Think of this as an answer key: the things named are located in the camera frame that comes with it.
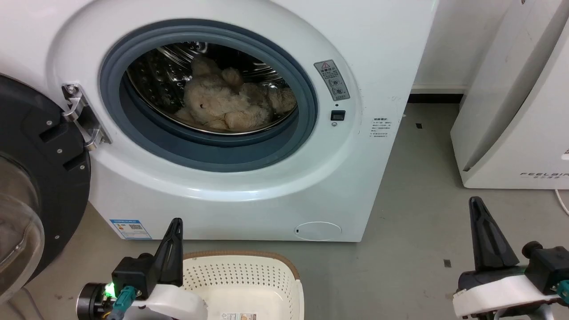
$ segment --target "white plastic basket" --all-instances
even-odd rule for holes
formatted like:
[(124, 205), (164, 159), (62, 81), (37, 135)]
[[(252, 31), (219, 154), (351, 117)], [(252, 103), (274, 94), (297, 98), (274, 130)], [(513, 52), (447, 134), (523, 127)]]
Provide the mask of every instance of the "white plastic basket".
[(208, 305), (208, 320), (304, 320), (298, 271), (283, 256), (256, 251), (184, 255), (184, 289)]

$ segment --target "warning label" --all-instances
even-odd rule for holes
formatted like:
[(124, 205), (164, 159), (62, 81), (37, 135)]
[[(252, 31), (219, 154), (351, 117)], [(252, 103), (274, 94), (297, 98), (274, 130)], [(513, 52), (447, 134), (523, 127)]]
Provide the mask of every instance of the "warning label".
[(348, 88), (344, 83), (344, 78), (342, 78), (342, 74), (340, 74), (340, 71), (336, 68), (336, 64), (333, 60), (317, 62), (314, 64), (314, 67), (320, 72), (334, 101), (350, 98)]
[(257, 320), (256, 313), (221, 313), (221, 320)]
[(386, 138), (389, 129), (391, 129), (391, 121), (389, 121), (389, 119), (373, 118), (369, 136), (371, 138)]
[(152, 239), (139, 220), (110, 219), (110, 222), (125, 239)]

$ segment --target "blue label sticker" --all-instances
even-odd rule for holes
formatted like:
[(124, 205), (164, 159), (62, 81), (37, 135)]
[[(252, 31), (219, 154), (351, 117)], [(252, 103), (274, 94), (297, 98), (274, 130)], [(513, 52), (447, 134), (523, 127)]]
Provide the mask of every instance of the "blue label sticker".
[(125, 239), (152, 239), (139, 220), (110, 219), (110, 222)]

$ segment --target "beige stuffed animal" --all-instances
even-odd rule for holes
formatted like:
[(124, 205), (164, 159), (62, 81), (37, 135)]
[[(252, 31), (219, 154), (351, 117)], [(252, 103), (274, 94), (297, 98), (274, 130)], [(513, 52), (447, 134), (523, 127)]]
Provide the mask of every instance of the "beige stuffed animal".
[(213, 60), (197, 56), (192, 80), (184, 87), (184, 103), (176, 113), (184, 121), (212, 129), (249, 130), (292, 110), (296, 99), (290, 88), (244, 83), (236, 69), (222, 71)]

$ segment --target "door hinge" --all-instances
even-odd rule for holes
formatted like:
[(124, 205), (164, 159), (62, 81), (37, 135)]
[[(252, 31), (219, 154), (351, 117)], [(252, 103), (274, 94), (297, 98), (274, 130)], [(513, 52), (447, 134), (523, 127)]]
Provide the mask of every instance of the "door hinge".
[(62, 113), (63, 118), (68, 122), (74, 122), (79, 128), (85, 141), (85, 149), (93, 151), (101, 143), (111, 143), (109, 135), (95, 116), (81, 87), (75, 83), (68, 83), (62, 85), (61, 90), (69, 103), (69, 111)]

